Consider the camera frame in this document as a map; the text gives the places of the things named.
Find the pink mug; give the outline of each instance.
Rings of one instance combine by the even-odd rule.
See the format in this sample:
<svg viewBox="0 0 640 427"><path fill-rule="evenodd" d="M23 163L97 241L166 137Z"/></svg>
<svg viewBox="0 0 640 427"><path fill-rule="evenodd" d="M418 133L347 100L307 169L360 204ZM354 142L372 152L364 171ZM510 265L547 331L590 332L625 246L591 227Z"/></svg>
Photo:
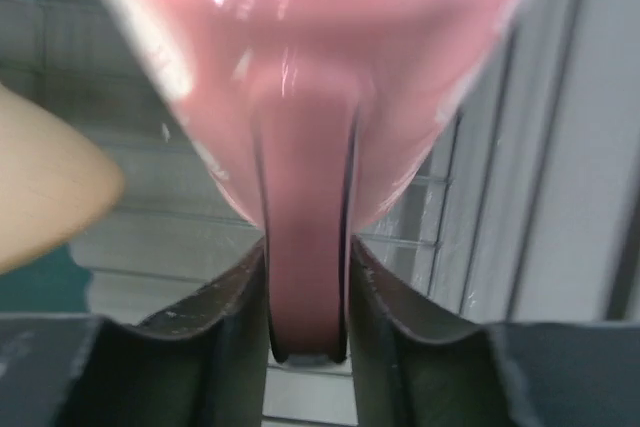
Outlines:
<svg viewBox="0 0 640 427"><path fill-rule="evenodd" d="M104 1L266 233L276 358L344 358L350 236L411 182L518 0Z"/></svg>

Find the teal object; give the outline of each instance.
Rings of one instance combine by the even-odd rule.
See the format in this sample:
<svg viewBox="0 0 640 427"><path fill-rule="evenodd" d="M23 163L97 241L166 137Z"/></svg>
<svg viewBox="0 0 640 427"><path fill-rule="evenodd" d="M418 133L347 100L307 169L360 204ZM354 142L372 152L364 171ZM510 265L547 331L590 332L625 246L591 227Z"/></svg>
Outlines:
<svg viewBox="0 0 640 427"><path fill-rule="evenodd" d="M0 276L0 312L89 312L91 277L65 245Z"/></svg>

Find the beige object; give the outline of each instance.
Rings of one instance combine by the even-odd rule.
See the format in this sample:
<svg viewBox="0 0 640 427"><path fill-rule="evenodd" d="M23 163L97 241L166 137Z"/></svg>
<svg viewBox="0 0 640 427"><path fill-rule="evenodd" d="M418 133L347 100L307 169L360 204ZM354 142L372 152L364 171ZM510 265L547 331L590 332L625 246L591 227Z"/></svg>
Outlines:
<svg viewBox="0 0 640 427"><path fill-rule="evenodd" d="M0 273L81 232L123 188L97 146L0 85Z"/></svg>

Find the pink cup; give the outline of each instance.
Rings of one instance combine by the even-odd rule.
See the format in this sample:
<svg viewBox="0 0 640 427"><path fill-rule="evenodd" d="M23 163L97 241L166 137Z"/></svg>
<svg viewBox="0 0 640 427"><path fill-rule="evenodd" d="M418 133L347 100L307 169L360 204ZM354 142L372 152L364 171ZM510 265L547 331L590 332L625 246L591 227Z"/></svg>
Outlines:
<svg viewBox="0 0 640 427"><path fill-rule="evenodd" d="M350 235L400 197L518 0L105 0L235 210L273 349L346 347Z"/></svg>

